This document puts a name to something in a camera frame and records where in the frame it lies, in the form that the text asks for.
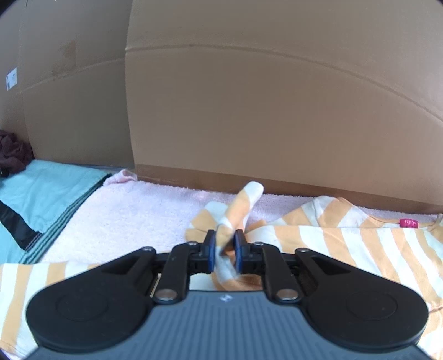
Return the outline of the orange white striped shirt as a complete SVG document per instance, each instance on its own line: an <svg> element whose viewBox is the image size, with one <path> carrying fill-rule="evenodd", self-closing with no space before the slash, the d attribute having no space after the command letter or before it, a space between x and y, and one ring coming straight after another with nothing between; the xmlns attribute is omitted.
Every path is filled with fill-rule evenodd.
<svg viewBox="0 0 443 360"><path fill-rule="evenodd" d="M431 222L377 218L343 198L316 197L273 221L258 220L246 227L263 185L250 182L231 204L208 202L188 228L184 240L203 242L208 230L217 231L215 274L194 289L219 291L260 289L258 276L239 275L233 267L228 238L245 230L248 242L263 241L282 252L306 247L360 269L386 277L418 292L429 308L429 320L419 346L442 359L442 214ZM45 286L90 270L106 260L67 261L37 265L1 265L1 349L26 357L36 347L25 323L30 298Z"/></svg>

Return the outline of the pink fleece towel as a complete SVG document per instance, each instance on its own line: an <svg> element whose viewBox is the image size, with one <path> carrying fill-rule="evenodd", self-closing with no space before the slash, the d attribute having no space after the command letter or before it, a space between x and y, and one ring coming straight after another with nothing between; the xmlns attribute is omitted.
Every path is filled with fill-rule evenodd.
<svg viewBox="0 0 443 360"><path fill-rule="evenodd" d="M208 202L231 204L237 195L195 191L134 181L124 173L111 177L74 213L44 256L46 263L110 261L144 245L168 252L183 243L189 223ZM246 227L258 220L273 221L314 198L265 194L252 207ZM405 215L363 209L384 219ZM437 215L410 215L431 222Z"/></svg>

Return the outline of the large cardboard box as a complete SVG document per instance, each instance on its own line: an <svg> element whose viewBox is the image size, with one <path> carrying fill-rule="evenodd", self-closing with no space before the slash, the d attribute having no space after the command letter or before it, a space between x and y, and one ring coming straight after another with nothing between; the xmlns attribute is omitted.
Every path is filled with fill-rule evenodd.
<svg viewBox="0 0 443 360"><path fill-rule="evenodd" d="M125 82L145 178L442 210L440 1L135 1Z"/></svg>

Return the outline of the dark brown garment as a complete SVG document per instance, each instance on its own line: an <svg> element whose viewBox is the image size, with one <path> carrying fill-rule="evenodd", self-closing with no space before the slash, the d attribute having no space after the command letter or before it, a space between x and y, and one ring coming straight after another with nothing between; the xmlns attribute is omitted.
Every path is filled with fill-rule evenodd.
<svg viewBox="0 0 443 360"><path fill-rule="evenodd" d="M1 177L7 178L25 170L35 158L30 144L4 130L1 130L0 139Z"/></svg>

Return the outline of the left cardboard box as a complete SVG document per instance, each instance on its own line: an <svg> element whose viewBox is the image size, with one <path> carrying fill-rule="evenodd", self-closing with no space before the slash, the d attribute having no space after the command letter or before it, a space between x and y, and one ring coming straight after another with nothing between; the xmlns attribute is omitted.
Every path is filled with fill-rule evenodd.
<svg viewBox="0 0 443 360"><path fill-rule="evenodd" d="M15 1L1 14L1 129L41 160L134 163L125 94L130 1Z"/></svg>

